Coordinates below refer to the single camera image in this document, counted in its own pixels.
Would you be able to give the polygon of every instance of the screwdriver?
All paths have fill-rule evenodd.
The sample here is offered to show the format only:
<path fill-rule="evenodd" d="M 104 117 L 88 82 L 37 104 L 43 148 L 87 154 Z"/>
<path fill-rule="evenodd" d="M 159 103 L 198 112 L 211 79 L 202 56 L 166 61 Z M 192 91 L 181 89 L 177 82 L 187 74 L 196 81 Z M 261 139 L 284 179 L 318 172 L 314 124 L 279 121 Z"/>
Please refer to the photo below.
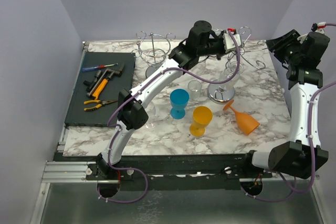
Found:
<path fill-rule="evenodd" d="M 111 64 L 111 65 L 97 65 L 97 66 L 93 66 L 93 67 L 87 67 L 87 68 L 82 68 L 82 72 L 89 72 L 89 71 L 95 71 L 95 70 L 99 70 L 105 67 L 111 67 L 111 66 L 115 66 L 118 65 L 118 63 L 115 64 Z"/>

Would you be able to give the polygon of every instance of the gray wall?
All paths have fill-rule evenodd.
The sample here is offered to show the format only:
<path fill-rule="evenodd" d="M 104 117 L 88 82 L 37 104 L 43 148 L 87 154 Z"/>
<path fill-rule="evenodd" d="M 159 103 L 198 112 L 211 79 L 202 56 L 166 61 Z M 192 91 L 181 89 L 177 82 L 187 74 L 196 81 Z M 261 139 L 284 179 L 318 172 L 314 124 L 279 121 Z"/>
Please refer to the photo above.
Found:
<path fill-rule="evenodd" d="M 60 0 L 0 0 L 0 216 L 29 223 L 81 58 Z"/>
<path fill-rule="evenodd" d="M 274 38 L 281 36 L 291 29 L 305 34 L 316 22 L 336 23 L 336 0 L 293 0 L 281 23 L 279 24 Z M 319 69 L 323 72 L 323 82 L 328 84 L 336 81 L 336 27 L 327 27 L 326 34 L 330 37 L 328 50 L 322 57 Z M 278 76 L 283 87 L 287 87 L 286 71 L 279 63 L 275 64 Z M 336 209 L 336 87 L 322 93 L 319 102 L 319 135 L 322 148 L 329 151 L 329 161 L 320 169 L 322 185 L 330 209 Z M 289 92 L 286 93 L 288 105 L 291 108 Z"/>
<path fill-rule="evenodd" d="M 214 28 L 250 26 L 270 38 L 292 0 L 62 0 L 82 40 L 133 39 L 141 30 L 178 38 L 194 22 Z"/>

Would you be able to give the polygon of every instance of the screwdriver handle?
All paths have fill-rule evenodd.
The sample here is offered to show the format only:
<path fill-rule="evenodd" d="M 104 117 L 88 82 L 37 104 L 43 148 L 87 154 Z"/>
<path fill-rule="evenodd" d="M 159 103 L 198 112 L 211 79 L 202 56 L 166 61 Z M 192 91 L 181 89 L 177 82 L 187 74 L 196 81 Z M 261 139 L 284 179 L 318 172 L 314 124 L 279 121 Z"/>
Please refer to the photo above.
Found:
<path fill-rule="evenodd" d="M 82 68 L 82 72 L 95 71 L 95 70 L 98 70 L 98 69 L 102 69 L 104 67 L 105 67 L 105 65 L 98 65 L 98 66 L 93 66 L 93 67 Z"/>
<path fill-rule="evenodd" d="M 106 84 L 108 83 L 107 79 L 103 79 L 101 81 L 101 83 L 99 84 L 99 86 L 96 88 L 96 90 L 94 91 L 94 93 L 92 94 L 93 98 L 95 100 L 98 100 L 99 94 L 102 92 L 102 90 L 105 88 Z"/>

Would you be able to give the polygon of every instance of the marble countertop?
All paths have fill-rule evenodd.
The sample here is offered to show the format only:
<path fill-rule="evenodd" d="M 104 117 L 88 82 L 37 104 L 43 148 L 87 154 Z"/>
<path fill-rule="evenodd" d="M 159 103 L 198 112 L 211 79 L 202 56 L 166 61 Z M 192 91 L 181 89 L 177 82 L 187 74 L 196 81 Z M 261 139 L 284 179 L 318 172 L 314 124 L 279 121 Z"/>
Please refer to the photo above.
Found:
<path fill-rule="evenodd" d="M 167 42 L 156 42 L 157 46 L 167 49 Z M 172 48 L 179 41 L 172 41 Z M 136 41 L 92 42 L 91 52 L 131 52 L 136 49 Z M 246 50 L 265 48 L 256 41 L 248 41 Z M 272 147 L 286 141 L 290 129 L 290 115 L 273 68 L 268 50 L 247 52 L 244 54 L 251 62 L 261 60 L 266 69 L 256 70 L 242 62 L 244 72 L 236 83 L 236 95 L 233 107 L 251 114 L 260 122 L 260 126 L 249 136 L 245 136 L 237 127 L 234 113 L 223 111 L 223 105 L 215 104 L 206 96 L 207 83 L 202 82 L 202 95 L 195 101 L 190 100 L 186 107 L 186 116 L 181 120 L 172 119 L 169 95 L 177 89 L 186 89 L 194 78 L 189 75 L 175 80 L 153 99 L 156 114 L 154 128 L 137 130 L 130 138 L 123 155 L 173 155 L 173 154 L 229 154 L 245 153 L 250 150 L 269 151 Z M 192 72 L 203 78 L 214 80 L 225 67 L 226 59 L 217 61 L 209 58 L 198 64 Z M 133 87 L 145 80 L 147 64 L 136 59 Z M 213 112 L 213 119 L 202 137 L 190 135 L 189 126 L 192 112 L 197 106 L 207 106 Z M 64 156 L 95 156 L 108 145 L 114 129 L 101 127 L 70 127 L 66 134 Z"/>

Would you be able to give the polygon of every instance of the black mat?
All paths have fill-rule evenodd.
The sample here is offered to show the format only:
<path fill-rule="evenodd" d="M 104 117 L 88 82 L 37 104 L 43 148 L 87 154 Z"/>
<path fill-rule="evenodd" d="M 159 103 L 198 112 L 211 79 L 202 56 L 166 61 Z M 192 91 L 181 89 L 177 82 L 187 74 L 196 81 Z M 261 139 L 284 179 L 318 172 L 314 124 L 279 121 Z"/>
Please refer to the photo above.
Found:
<path fill-rule="evenodd" d="M 117 66 L 109 67 L 118 70 L 122 63 L 125 64 L 122 75 L 114 76 L 105 86 L 99 95 L 99 100 L 117 100 L 121 89 L 130 90 L 132 88 L 135 57 L 131 53 L 121 52 L 87 52 L 85 54 L 82 67 L 95 65 L 109 65 L 118 63 Z M 83 84 L 85 80 L 92 81 L 96 71 L 80 72 L 77 78 L 74 93 L 71 97 L 70 106 L 65 119 L 67 126 L 98 126 L 106 127 L 111 114 L 117 109 L 118 103 L 103 106 L 95 111 L 85 112 L 84 108 L 95 106 L 95 103 L 84 105 L 87 100 L 92 100 L 86 96 L 86 88 Z"/>

